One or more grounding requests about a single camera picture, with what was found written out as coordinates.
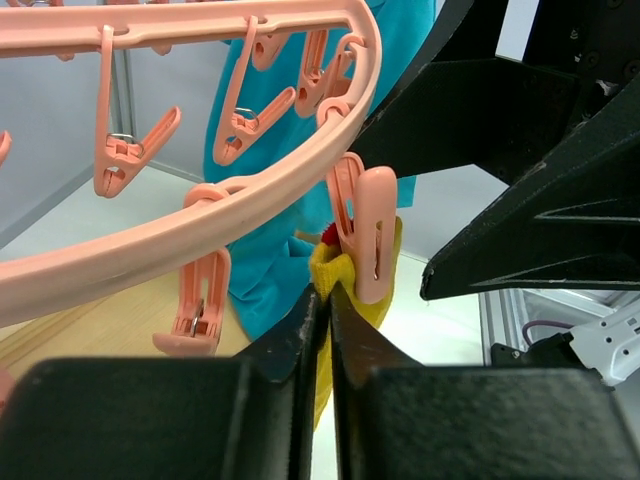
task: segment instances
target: wooden surface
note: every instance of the wooden surface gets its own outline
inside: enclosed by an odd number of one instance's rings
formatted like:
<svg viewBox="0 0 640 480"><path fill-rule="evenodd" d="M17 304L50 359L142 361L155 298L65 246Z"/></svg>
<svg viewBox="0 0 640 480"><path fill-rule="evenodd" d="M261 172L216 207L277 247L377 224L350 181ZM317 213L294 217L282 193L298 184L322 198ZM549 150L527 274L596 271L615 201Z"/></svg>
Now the wooden surface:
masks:
<svg viewBox="0 0 640 480"><path fill-rule="evenodd" d="M151 342L171 331L178 308L172 273L109 297L0 329L0 365L18 378L35 363L64 356L164 355ZM249 344L228 300L217 355Z"/></svg>

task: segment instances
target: pink drying rack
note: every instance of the pink drying rack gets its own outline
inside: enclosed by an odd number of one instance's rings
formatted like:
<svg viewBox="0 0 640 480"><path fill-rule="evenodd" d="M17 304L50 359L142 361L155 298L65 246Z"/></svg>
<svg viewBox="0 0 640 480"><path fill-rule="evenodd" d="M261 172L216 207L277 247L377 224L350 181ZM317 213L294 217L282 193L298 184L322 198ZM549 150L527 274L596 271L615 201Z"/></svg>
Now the pink drying rack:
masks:
<svg viewBox="0 0 640 480"><path fill-rule="evenodd" d="M315 134L299 148L256 175L197 186L179 212L73 247L0 264L0 327L86 303L181 269L180 307L174 329L169 337L154 337L156 345L177 355L210 353L219 338L221 306L228 285L225 245L264 224L322 181L347 151L366 117L382 59L375 19L364 0L184 4L158 0L150 2L152 5L113 0L110 3L115 4L91 7L46 1L56 8L25 8L30 4L12 0L20 8L0 9L0 58L56 55L72 61L81 53L102 55L94 180L96 193L105 197L126 188L178 128L181 115L177 107L170 109L142 141L108 133L105 124L112 51L153 48L164 55L176 44L250 36L255 40L247 53L253 56L254 65L264 70L292 33L309 32L299 84L283 94L284 103L278 103L277 111L269 110L268 117L243 119L243 109L235 105L237 98L232 95L229 105L235 108L221 117L225 128L233 127L224 132L231 132L230 138L221 139L228 142L221 151L228 152L238 146L238 139L245 142L242 148L250 148L264 130L257 128L256 121L272 122L273 115L295 106L301 116L315 115L318 125ZM324 56L323 42L331 28L346 28L349 33L338 51L330 52L334 56L324 72L318 62ZM243 61L249 61L247 54ZM353 77L346 79L344 72L352 63ZM237 90L237 82L242 82L243 68L238 67L230 91ZM12 140L7 132L0 134L0 163L11 161L12 141L15 146L18 140L15 136ZM234 159L235 153L223 161ZM205 299L200 298L199 290L203 281L210 287Z"/></svg>

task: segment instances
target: yellow fabric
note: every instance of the yellow fabric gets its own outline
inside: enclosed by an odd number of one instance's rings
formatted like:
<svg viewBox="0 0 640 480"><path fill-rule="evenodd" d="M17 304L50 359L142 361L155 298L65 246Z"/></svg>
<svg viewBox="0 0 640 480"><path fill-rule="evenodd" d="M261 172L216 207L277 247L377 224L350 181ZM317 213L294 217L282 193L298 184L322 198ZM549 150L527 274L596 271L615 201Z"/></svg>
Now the yellow fabric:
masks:
<svg viewBox="0 0 640 480"><path fill-rule="evenodd" d="M356 311L367 322L376 328L380 328L384 320L391 299L393 298L394 278L400 244L402 241L402 221L396 217L396 236L393 245L393 272L391 276L391 288L386 297L373 305L360 302L355 294L356 272L351 257L343 254L337 246L328 246L320 243L311 255L311 279L320 298L326 302L329 294L338 282L342 283L349 295L349 299ZM316 398L314 412L314 428L318 426L320 415L329 401L331 394L331 342L327 340L318 355L318 374L316 378Z"/></svg>

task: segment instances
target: blue cloth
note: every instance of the blue cloth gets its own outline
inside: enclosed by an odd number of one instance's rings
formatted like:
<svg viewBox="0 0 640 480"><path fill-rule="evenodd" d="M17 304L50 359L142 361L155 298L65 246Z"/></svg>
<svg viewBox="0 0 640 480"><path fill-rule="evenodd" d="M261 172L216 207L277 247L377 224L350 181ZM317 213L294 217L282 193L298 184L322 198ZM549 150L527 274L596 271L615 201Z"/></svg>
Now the blue cloth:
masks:
<svg viewBox="0 0 640 480"><path fill-rule="evenodd" d="M424 43L435 20L435 0L368 0L382 37L382 71L371 113L387 96ZM346 30L330 32L325 65ZM251 62L247 69L238 106L260 112L282 90L296 86L305 33L293 34L266 72ZM233 40L207 127L204 148L204 177L220 182L229 177L251 175L264 170L306 141L316 129L315 115L300 119L291 108L271 129L232 165L217 165L212 158L213 142L227 86L244 40ZM398 180L398 207L413 203L415 177ZM326 182L320 182L298 202L253 232L229 245L232 260L229 293L238 318L251 340L275 325L294 305L310 282L309 257L313 246L294 236L296 230L321 233L333 213Z"/></svg>

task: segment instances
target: cable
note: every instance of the cable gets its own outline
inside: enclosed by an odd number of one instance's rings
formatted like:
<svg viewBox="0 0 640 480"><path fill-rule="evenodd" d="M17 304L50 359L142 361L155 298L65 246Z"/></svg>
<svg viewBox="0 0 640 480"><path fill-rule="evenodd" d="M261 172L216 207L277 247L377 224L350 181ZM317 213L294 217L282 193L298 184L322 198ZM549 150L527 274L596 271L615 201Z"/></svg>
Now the cable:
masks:
<svg viewBox="0 0 640 480"><path fill-rule="evenodd" d="M533 320L532 322L525 323L522 327L522 337L529 346L533 344L533 342L529 338L529 329L531 329L532 327L556 327L566 328L567 330L569 330L570 328L573 328L574 325L571 325L570 323L556 322L555 320Z"/></svg>

